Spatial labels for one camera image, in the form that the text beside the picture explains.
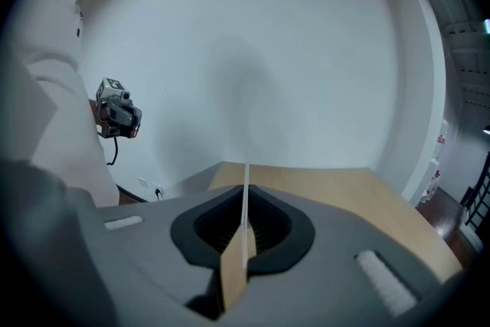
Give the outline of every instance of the black railing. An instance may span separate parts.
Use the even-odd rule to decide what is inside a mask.
[[[490,194],[490,152],[487,154],[487,159],[485,160],[485,164],[483,165],[482,173],[476,183],[474,188],[469,188],[465,193],[464,198],[461,200],[461,204],[468,208],[468,220],[465,222],[465,225],[472,225],[476,230],[478,230],[479,225],[483,222],[488,210],[490,210],[490,206],[485,202],[485,198],[488,194]],[[486,211],[480,210],[481,206],[486,207]],[[475,222],[475,217],[478,216],[481,218],[480,222]]]

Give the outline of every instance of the handheld camera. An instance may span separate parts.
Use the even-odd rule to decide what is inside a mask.
[[[96,93],[97,117],[102,124],[99,135],[103,138],[136,136],[141,124],[142,111],[132,105],[130,92],[118,80],[103,78]]]

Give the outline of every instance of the person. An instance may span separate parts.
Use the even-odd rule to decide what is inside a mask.
[[[86,189],[97,207],[119,203],[96,132],[95,102],[77,73],[83,14],[77,0],[17,0],[4,31],[9,50],[56,104],[31,162],[67,186]]]

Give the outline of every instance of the ceiling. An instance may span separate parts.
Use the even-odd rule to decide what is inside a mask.
[[[490,110],[490,34],[475,0],[429,0],[449,48],[466,103]]]

